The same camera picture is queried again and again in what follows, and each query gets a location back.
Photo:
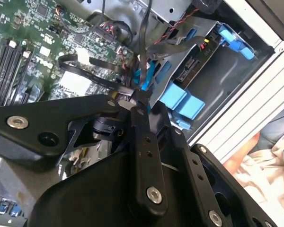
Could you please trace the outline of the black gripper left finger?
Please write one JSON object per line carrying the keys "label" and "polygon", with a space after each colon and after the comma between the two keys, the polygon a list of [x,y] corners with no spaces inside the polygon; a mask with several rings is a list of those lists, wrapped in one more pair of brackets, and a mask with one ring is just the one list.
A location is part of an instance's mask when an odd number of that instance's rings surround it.
{"label": "black gripper left finger", "polygon": [[144,91],[127,110],[107,95],[0,107],[0,157],[28,169],[56,167],[65,154],[97,140],[113,142],[113,153],[129,156],[128,206],[136,215],[168,209],[156,135],[150,130]]}

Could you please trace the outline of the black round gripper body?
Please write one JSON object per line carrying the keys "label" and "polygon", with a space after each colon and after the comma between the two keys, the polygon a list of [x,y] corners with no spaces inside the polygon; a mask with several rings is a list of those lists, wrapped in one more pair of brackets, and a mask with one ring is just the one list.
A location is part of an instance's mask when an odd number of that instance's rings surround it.
{"label": "black round gripper body", "polygon": [[168,210],[146,221],[128,206],[129,156],[107,157],[49,188],[37,201],[28,219],[30,227],[195,227],[193,201],[186,197],[183,175],[162,168]]}

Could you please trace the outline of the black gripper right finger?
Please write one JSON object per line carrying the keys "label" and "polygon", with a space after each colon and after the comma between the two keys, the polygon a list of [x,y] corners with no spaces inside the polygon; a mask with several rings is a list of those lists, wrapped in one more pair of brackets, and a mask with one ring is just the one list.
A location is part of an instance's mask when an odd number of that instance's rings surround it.
{"label": "black gripper right finger", "polygon": [[194,227],[273,227],[274,221],[201,144],[189,147],[171,125],[166,106],[147,107],[150,128],[159,140],[160,159],[180,174],[177,200],[183,199]]}

